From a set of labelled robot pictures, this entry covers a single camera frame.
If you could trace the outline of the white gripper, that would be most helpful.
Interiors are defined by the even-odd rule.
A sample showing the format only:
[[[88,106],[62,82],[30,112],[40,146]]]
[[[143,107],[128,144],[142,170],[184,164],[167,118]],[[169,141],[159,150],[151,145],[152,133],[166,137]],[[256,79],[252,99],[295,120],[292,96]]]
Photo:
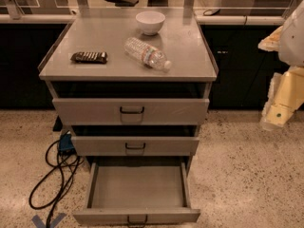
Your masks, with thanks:
[[[265,51],[278,51],[279,59],[290,65],[283,74],[275,73],[260,124],[264,130],[279,129],[304,104],[304,1],[293,11],[283,27],[275,29],[257,45]]]

